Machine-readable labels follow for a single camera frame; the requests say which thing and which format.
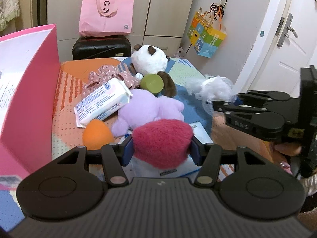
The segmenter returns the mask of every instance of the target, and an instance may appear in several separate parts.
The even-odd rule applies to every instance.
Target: finger
[[[288,156],[297,156],[302,151],[302,146],[297,142],[276,144],[274,149]]]

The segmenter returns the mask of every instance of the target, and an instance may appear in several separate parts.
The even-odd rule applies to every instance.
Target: door lock
[[[298,38],[298,34],[296,33],[295,29],[291,27],[292,20],[293,20],[293,15],[290,13],[286,20],[285,27],[283,29],[280,40],[277,43],[277,47],[282,47],[282,45],[284,44],[285,38],[289,38],[288,31],[293,32],[294,37]]]

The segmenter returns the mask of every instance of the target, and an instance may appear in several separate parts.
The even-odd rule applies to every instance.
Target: red plush ball
[[[179,120],[161,119],[134,129],[134,156],[159,169],[177,168],[187,159],[193,136],[191,126]]]

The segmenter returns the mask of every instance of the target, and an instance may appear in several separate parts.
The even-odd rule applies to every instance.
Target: white towel
[[[10,20],[20,15],[19,0],[0,0],[0,32]]]

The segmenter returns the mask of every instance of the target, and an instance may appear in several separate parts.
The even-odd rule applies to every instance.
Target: green cylindrical lid
[[[140,82],[140,88],[150,91],[152,94],[158,94],[164,87],[163,80],[157,74],[147,74]]]

